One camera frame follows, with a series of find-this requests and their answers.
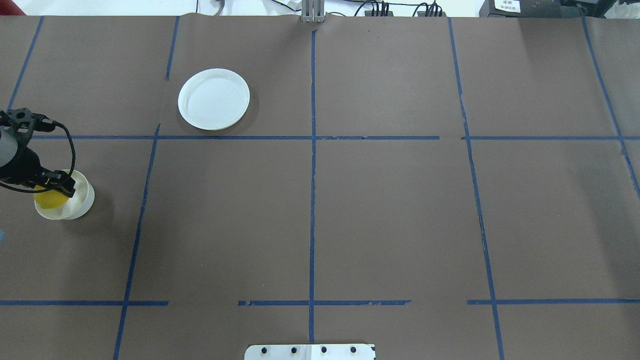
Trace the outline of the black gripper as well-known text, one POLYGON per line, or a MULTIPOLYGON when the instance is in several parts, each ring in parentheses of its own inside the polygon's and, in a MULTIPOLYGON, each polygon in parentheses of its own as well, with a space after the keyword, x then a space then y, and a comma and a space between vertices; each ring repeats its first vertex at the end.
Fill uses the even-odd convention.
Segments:
POLYGON ((45 187, 67 198, 75 193, 75 180, 66 171, 46 171, 39 156, 27 146, 19 147, 14 158, 0 168, 0 180, 12 185, 45 187))

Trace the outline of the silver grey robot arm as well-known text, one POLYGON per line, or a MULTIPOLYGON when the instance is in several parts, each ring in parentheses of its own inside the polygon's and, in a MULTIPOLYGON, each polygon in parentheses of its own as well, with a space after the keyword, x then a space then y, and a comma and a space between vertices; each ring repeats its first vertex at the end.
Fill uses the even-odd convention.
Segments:
POLYGON ((76 150, 73 137, 67 127, 61 123, 54 123, 66 134, 70 145, 70 169, 49 170, 41 165, 37 153, 28 146, 29 140, 21 143, 18 133, 7 129, 1 130, 1 187, 23 194, 45 194, 57 192, 67 199, 76 194, 76 182, 73 174, 76 165, 76 150))

